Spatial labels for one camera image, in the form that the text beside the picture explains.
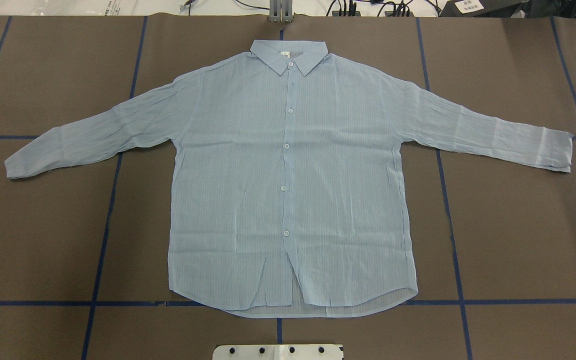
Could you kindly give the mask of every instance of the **shirt cuff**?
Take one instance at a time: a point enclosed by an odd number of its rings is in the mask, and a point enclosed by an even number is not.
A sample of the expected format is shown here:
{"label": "shirt cuff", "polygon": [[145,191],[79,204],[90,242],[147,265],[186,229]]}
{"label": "shirt cuff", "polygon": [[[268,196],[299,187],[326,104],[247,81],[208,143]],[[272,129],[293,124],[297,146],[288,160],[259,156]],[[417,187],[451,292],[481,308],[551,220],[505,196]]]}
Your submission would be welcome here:
{"label": "shirt cuff", "polygon": [[24,167],[21,164],[18,156],[12,155],[4,161],[6,165],[6,177],[9,179],[23,178]]}
{"label": "shirt cuff", "polygon": [[566,131],[548,129],[547,141],[551,169],[570,173],[572,164],[572,138],[573,134]]}

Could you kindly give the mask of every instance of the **brown table surface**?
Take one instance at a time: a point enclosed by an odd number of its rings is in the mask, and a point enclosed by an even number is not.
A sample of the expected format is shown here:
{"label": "brown table surface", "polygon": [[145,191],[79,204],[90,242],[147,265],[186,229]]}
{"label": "brown table surface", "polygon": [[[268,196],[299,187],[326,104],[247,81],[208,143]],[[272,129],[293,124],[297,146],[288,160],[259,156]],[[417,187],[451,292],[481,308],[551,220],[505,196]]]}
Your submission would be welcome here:
{"label": "brown table surface", "polygon": [[[402,148],[418,296],[352,319],[246,319],[168,289],[174,147],[8,180],[4,160],[253,39],[329,51],[469,109],[574,134],[570,174]],[[0,359],[576,359],[576,20],[0,17]]]}

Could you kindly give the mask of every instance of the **metal bracket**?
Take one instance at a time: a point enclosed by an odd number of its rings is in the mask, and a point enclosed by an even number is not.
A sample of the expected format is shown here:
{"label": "metal bracket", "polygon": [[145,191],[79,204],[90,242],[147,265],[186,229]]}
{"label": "metal bracket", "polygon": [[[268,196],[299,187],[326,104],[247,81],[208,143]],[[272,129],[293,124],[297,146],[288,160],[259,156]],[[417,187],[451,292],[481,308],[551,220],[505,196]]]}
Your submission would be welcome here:
{"label": "metal bracket", "polygon": [[270,0],[270,22],[290,23],[293,21],[293,0]]}
{"label": "metal bracket", "polygon": [[344,347],[336,344],[222,345],[212,360],[343,360]]}

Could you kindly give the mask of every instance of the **shirt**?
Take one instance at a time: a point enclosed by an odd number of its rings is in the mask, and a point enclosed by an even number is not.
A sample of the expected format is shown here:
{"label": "shirt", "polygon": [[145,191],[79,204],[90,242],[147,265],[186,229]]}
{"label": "shirt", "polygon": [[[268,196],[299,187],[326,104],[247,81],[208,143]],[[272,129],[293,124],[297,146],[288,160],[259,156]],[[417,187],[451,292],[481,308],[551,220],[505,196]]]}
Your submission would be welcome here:
{"label": "shirt", "polygon": [[257,39],[49,130],[7,177],[169,140],[169,288],[257,318],[357,317],[418,293],[403,142],[565,173],[572,156],[568,132],[478,114],[324,42]]}

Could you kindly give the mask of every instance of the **black cable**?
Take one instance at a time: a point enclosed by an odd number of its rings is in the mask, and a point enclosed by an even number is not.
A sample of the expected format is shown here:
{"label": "black cable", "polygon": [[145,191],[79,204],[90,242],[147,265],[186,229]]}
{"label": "black cable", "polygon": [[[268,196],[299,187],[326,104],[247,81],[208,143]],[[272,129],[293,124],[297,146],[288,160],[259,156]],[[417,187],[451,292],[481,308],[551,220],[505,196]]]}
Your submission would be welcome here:
{"label": "black cable", "polygon": [[413,0],[410,0],[409,2],[403,2],[403,0],[401,0],[401,2],[398,4],[396,4],[393,1],[384,2],[383,5],[381,5],[379,12],[377,13],[377,16],[380,16],[382,14],[382,10],[384,9],[384,7],[386,7],[386,5],[392,5],[392,14],[390,14],[389,16],[395,16],[395,17],[397,17],[397,16],[402,16],[402,17],[410,16],[409,4],[412,2],[413,2]]}
{"label": "black cable", "polygon": [[382,10],[384,9],[384,7],[386,7],[386,5],[392,5],[392,12],[395,12],[397,10],[397,4],[395,4],[394,1],[386,1],[383,3],[383,5],[381,5],[381,8],[379,9],[379,12],[377,13],[377,16],[380,16],[382,14]]}
{"label": "black cable", "polygon": [[341,1],[340,0],[332,0],[332,2],[330,2],[330,6],[328,7],[328,11],[326,11],[326,16],[328,16],[330,14],[330,10],[332,9],[332,6],[335,3],[339,3],[339,16],[341,16]]}
{"label": "black cable", "polygon": [[429,3],[430,5],[432,5],[432,7],[434,7],[434,11],[437,12],[437,16],[439,16],[439,14],[441,14],[442,9],[441,7],[439,7],[439,3],[437,2],[437,0],[434,0],[434,3],[432,3],[430,0],[425,0],[426,3]]}
{"label": "black cable", "polygon": [[263,6],[254,6],[254,5],[248,5],[245,4],[243,2],[241,2],[240,0],[235,0],[236,3],[242,4],[245,7],[249,7],[251,9],[261,9],[261,10],[270,10],[270,7],[263,7]]}
{"label": "black cable", "polygon": [[328,7],[328,11],[326,11],[326,16],[328,16],[330,14],[330,10],[332,9],[332,6],[335,4],[336,0],[332,0],[332,2],[330,2],[330,6]]}

